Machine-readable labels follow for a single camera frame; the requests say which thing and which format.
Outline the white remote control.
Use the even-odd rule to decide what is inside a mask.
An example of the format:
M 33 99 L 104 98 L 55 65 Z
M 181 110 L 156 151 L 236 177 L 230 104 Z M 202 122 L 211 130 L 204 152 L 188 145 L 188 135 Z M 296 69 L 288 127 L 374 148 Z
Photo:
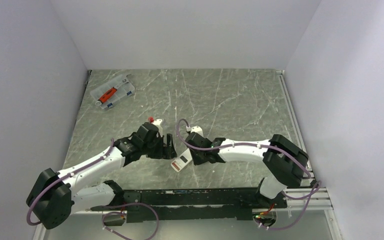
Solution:
M 170 164 L 178 166 L 181 171 L 193 161 L 192 155 L 190 150 L 187 148 L 182 154 L 180 154 L 178 157 L 176 157 Z

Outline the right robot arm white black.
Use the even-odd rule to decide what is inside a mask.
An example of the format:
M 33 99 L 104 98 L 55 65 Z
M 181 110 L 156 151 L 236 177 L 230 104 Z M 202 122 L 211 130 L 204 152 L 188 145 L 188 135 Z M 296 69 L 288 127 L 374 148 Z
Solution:
M 235 141 L 224 137 L 209 140 L 191 132 L 185 144 L 195 165 L 263 163 L 269 174 L 260 181 L 255 194 L 256 203 L 262 208 L 269 207 L 285 189 L 298 188 L 302 180 L 310 177 L 306 169 L 308 154 L 281 134 L 262 141 Z

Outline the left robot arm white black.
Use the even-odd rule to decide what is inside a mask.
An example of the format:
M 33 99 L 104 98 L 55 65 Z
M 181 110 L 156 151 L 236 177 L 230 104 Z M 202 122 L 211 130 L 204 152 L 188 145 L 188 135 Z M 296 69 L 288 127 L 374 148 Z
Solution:
M 158 120 L 143 123 L 127 137 L 111 139 L 106 149 L 75 166 L 42 171 L 26 199 L 27 224 L 53 229 L 70 215 L 86 209 L 119 209 L 125 203 L 122 187 L 114 180 L 95 186 L 92 182 L 142 156 L 155 160 L 177 157 L 173 135 L 165 133 Z

